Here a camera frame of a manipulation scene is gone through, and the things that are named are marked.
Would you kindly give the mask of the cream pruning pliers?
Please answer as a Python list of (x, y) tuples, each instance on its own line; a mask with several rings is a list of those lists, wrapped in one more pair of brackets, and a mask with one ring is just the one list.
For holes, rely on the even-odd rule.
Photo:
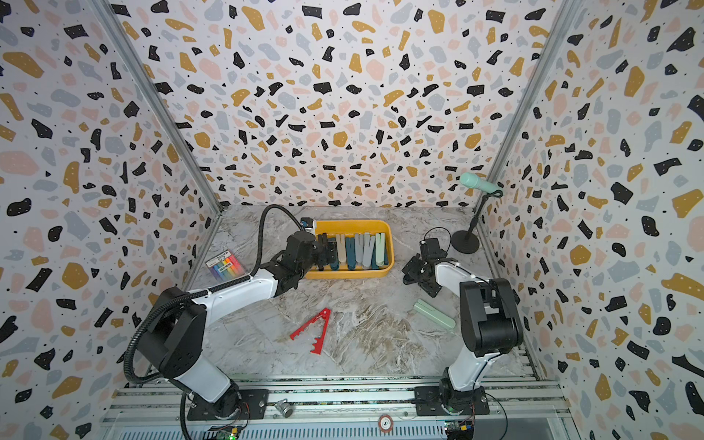
[(338, 255), (339, 265), (342, 266), (343, 264), (347, 263), (346, 237), (344, 234), (336, 234), (335, 240), (337, 241), (337, 255)]

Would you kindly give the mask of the red pruning pliers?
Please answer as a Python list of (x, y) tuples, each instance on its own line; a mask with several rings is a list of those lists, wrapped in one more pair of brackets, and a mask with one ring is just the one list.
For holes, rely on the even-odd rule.
[(302, 326), (293, 331), (293, 333), (289, 335), (289, 339), (294, 341), (302, 335), (308, 333), (311, 337), (313, 337), (313, 346), (310, 352), (315, 355), (321, 355), (323, 353), (331, 315), (332, 311), (329, 308), (324, 308), (311, 319), (306, 321)]

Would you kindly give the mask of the yellow plastic storage box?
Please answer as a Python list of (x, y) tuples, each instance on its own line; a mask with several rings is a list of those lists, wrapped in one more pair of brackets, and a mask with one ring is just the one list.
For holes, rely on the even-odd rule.
[(395, 263), (392, 229), (377, 219), (313, 220), (301, 224), (315, 235), (323, 255), (313, 258), (311, 280), (385, 277)]

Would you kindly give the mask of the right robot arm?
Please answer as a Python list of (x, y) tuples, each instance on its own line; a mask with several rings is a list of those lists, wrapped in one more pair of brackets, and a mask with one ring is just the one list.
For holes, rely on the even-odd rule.
[(403, 267), (403, 283), (418, 285), (432, 298), (443, 290), (458, 297), (463, 346), (440, 381), (444, 398), (476, 392), (491, 366), (522, 345), (524, 331), (511, 284), (480, 278), (449, 258), (437, 238), (420, 241), (420, 252)]

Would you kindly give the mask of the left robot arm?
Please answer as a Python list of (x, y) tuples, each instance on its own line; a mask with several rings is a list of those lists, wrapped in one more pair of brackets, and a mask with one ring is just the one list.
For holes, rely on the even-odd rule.
[(203, 354), (205, 330), (251, 304), (296, 289), (327, 257), (326, 245), (306, 231), (287, 238), (286, 248), (250, 275), (201, 291), (172, 287), (162, 292), (140, 322), (124, 355), (133, 384), (167, 379), (219, 418), (233, 414), (242, 397), (238, 385)]

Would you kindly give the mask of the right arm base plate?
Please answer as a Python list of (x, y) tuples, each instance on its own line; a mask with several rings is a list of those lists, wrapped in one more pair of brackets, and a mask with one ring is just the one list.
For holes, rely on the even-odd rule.
[(485, 389), (459, 392), (451, 385), (440, 383), (434, 386), (414, 388), (414, 405), (419, 416), (488, 415), (490, 407)]

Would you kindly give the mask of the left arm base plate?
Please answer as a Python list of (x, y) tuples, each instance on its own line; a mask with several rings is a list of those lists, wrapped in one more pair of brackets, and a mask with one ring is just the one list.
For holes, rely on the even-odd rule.
[(194, 407), (188, 410), (186, 420), (261, 420), (266, 412), (269, 395), (270, 392), (266, 389), (229, 390), (215, 403), (209, 403), (200, 395), (194, 394)]

